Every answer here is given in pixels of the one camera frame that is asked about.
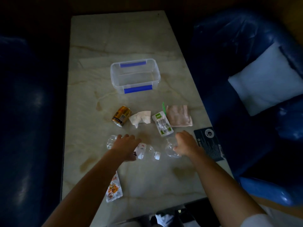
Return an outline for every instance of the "white sleeve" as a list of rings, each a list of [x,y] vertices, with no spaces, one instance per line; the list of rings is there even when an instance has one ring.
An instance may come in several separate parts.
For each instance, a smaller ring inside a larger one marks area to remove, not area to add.
[[[274,227],[271,217],[267,214],[256,214],[251,217],[246,218],[241,227]]]

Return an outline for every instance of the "white marble tabletop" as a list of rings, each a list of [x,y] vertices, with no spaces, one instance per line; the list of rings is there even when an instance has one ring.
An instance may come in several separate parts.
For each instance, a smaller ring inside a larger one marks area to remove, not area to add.
[[[120,95],[111,84],[114,62],[153,58],[161,81],[156,90]],[[68,95],[63,170],[63,198],[107,151],[111,135],[134,134],[161,152],[123,163],[118,175],[123,197],[104,199],[91,226],[106,226],[206,197],[188,158],[171,159],[164,152],[154,122],[123,128],[111,118],[122,105],[133,113],[154,115],[166,105],[188,105],[194,130],[211,126],[203,103],[164,11],[75,16],[71,19]],[[218,163],[231,174],[226,161]]]

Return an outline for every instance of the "orange snack bag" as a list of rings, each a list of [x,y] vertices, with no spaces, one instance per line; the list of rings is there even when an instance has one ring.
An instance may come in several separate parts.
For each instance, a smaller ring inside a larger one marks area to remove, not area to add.
[[[106,196],[106,202],[111,202],[123,196],[117,171],[114,177],[112,178],[111,183],[109,184],[105,196]]]

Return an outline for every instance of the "white pillow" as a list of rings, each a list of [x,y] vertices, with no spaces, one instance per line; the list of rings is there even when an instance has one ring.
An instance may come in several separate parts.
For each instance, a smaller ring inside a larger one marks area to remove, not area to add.
[[[228,81],[250,116],[303,94],[303,79],[276,43]]]

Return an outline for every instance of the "dark blue sofa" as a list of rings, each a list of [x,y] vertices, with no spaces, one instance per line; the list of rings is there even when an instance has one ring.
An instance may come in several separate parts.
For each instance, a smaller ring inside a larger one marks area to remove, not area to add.
[[[303,78],[303,49],[280,24],[229,9],[194,26],[185,59],[233,175],[250,194],[303,203],[303,95],[250,117],[227,81],[277,42]]]
[[[67,69],[34,43],[0,34],[1,226],[41,226],[61,199]]]

